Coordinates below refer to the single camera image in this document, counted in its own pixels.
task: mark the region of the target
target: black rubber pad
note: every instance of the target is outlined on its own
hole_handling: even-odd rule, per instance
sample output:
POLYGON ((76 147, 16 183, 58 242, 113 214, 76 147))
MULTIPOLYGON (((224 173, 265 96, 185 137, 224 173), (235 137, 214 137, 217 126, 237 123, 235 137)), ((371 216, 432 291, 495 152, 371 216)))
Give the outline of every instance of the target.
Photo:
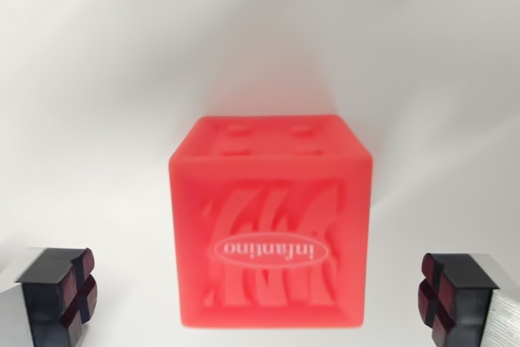
POLYGON ((17 280, 22 284, 35 347, 73 347, 97 298, 90 249, 45 249, 17 280))
POLYGON ((479 347, 493 289, 498 288, 469 254, 426 254, 419 313, 438 347, 479 347))

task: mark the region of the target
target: cube top face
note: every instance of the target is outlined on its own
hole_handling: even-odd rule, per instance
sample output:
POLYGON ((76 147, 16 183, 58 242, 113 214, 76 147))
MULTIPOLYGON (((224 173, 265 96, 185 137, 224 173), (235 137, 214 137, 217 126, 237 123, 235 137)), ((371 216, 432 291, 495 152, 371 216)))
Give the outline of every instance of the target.
POLYGON ((368 155, 337 115, 204 117, 177 158, 368 155))
POLYGON ((371 157, 339 117, 204 118, 170 174, 185 325, 362 324, 371 157))

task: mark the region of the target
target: oval logo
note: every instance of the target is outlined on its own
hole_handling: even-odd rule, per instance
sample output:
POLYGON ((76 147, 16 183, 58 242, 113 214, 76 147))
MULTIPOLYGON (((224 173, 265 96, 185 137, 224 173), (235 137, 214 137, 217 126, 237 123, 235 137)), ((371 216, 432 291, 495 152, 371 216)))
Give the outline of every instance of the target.
POLYGON ((296 233, 254 232, 227 237, 214 251, 224 262, 243 267, 303 267, 322 262, 328 247, 314 238, 296 233))

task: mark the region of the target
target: red plastic block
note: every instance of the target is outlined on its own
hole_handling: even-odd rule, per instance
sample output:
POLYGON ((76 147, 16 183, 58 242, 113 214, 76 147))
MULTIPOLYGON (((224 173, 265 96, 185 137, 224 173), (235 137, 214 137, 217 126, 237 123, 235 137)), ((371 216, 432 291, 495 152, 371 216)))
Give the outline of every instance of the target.
POLYGON ((371 167, 337 115, 200 119, 170 161, 183 323, 360 326, 371 167))

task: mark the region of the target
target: white backdrop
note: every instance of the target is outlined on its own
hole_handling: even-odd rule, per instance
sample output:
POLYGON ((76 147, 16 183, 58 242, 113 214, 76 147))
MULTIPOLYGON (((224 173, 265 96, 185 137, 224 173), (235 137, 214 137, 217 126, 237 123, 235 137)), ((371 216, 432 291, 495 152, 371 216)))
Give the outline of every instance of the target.
POLYGON ((430 346, 426 252, 520 281, 520 0, 0 0, 0 266, 93 249, 81 347, 430 346), (342 115, 375 158, 366 322, 180 326, 167 160, 204 114, 342 115))

